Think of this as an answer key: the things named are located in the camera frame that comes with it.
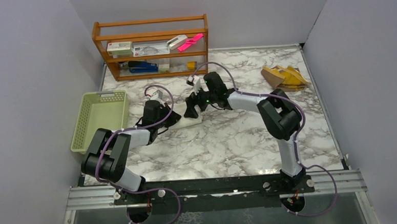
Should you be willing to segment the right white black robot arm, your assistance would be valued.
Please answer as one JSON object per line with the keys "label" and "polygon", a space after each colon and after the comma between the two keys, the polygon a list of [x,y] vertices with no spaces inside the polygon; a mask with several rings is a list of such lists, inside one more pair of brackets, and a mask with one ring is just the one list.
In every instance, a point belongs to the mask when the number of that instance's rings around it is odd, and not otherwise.
{"label": "right white black robot arm", "polygon": [[252,94],[227,88],[216,72],[206,74],[203,79],[189,76],[186,83],[193,92],[185,99],[184,117],[198,118],[209,105],[223,110],[245,110],[259,113],[270,135],[278,142],[281,159],[281,188],[293,193],[301,186],[306,175],[299,164],[295,137],[300,129],[302,114],[281,89],[270,94]]}

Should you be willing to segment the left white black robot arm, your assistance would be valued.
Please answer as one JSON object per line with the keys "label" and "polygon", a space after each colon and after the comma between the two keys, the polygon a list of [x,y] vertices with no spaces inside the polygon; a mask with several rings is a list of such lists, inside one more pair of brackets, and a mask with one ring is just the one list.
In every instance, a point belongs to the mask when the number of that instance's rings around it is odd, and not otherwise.
{"label": "left white black robot arm", "polygon": [[117,131],[99,128],[95,131],[82,160],[81,172],[125,190],[133,202],[142,202],[147,195],[143,186],[145,178],[126,167],[128,152],[150,145],[161,128],[168,129],[180,120],[181,115],[174,111],[173,106],[157,100],[146,101],[143,116],[134,127]]}

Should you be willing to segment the white towel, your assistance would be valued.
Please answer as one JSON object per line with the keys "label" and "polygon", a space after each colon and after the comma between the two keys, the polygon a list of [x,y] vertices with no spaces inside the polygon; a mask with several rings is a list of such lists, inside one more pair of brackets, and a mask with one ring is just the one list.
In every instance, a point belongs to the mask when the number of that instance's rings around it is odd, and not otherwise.
{"label": "white towel", "polygon": [[184,114],[186,111],[186,103],[185,102],[175,103],[174,104],[174,112],[176,112],[177,114],[180,114],[181,119],[179,121],[177,121],[176,124],[174,124],[173,126],[170,126],[169,130],[187,128],[189,126],[194,126],[194,125],[198,125],[198,124],[202,123],[203,116],[199,110],[199,107],[195,106],[194,109],[198,113],[198,117],[197,118],[191,118],[191,117],[186,118],[186,117],[184,117]]}

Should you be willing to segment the brown yellow towels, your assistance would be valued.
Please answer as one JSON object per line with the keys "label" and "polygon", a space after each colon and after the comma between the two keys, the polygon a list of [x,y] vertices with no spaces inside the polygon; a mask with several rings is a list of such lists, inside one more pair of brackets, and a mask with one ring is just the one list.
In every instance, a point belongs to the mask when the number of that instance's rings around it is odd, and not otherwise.
{"label": "brown yellow towels", "polygon": [[292,66],[285,68],[280,65],[273,68],[263,66],[261,75],[273,89],[281,89],[284,92],[302,91],[310,85],[299,69]]}

